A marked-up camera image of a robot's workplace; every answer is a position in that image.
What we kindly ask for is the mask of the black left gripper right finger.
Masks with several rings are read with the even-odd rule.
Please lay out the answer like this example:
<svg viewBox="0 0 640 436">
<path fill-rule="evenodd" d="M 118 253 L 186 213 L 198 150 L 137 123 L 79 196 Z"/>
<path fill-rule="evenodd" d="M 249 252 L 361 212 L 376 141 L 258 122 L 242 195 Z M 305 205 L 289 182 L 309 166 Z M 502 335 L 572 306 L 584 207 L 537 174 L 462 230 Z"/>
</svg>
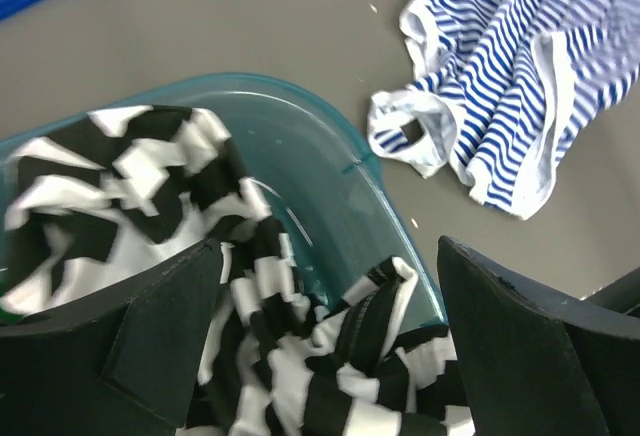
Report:
<svg viewBox="0 0 640 436">
<path fill-rule="evenodd" d="M 638 434 L 638 272 L 577 299 L 446 236 L 437 270 L 477 434 Z"/>
</svg>

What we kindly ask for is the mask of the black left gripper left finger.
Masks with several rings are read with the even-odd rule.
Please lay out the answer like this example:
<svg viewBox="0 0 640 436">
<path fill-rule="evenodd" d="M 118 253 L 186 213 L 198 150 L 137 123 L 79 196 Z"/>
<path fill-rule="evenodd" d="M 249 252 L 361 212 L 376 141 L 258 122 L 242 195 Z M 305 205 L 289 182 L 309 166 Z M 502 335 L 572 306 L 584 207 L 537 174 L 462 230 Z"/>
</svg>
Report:
<svg viewBox="0 0 640 436">
<path fill-rule="evenodd" d="M 174 434 L 187 419 L 222 269 L 210 239 L 2 327 L 2 434 Z"/>
</svg>

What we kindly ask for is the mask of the blue white striped tank top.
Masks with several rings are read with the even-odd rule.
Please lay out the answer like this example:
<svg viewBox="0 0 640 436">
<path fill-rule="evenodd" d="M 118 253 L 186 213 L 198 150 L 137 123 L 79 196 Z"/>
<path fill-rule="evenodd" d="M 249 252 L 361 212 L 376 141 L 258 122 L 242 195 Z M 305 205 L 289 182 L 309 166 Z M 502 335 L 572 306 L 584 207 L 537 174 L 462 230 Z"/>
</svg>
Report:
<svg viewBox="0 0 640 436">
<path fill-rule="evenodd" d="M 639 79 L 639 0 L 410 0 L 399 27 L 414 77 L 372 96 L 372 151 L 524 220 Z"/>
</svg>

